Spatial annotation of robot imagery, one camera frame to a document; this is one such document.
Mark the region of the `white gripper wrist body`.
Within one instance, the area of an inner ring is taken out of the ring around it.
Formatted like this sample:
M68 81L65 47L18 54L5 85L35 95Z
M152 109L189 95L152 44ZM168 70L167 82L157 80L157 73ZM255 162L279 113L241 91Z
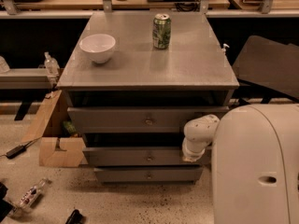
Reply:
M182 159L188 162L196 162L205 154L208 142L192 142L185 138L182 143Z

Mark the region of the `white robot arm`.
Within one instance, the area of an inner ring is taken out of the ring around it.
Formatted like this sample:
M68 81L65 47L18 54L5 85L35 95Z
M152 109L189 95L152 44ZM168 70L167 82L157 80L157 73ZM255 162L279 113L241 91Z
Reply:
M299 104L244 105L184 126L183 160L212 146L214 224L299 224Z

